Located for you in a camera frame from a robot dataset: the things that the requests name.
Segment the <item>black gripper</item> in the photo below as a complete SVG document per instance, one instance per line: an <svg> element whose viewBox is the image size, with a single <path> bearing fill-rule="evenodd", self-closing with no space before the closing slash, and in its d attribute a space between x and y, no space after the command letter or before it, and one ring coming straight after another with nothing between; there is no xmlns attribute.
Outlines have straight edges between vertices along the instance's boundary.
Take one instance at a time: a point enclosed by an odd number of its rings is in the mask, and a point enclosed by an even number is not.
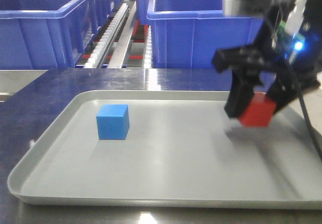
<svg viewBox="0 0 322 224"><path fill-rule="evenodd" d="M297 98L290 63L302 49L298 19L289 15L296 8L296 0L223 0L225 16L263 17L252 43L217 49L212 63L218 72L232 73L232 84L224 110L229 118L239 118L254 96L254 88L262 86L260 72L276 74L266 95L276 103L274 114Z"/></svg>

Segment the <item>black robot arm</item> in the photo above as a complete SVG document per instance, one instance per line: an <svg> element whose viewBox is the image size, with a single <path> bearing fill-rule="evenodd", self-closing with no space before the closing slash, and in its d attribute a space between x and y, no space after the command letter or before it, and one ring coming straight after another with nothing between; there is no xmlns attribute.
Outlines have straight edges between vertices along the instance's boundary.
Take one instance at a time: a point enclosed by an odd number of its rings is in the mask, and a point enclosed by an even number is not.
<svg viewBox="0 0 322 224"><path fill-rule="evenodd" d="M272 72L275 80L267 97L280 111L290 102L319 87L321 71L321 0L241 0L241 13L254 15L263 3L264 21L253 43L216 50L212 63L218 72L232 72L225 112L239 118L249 106L260 73Z"/></svg>

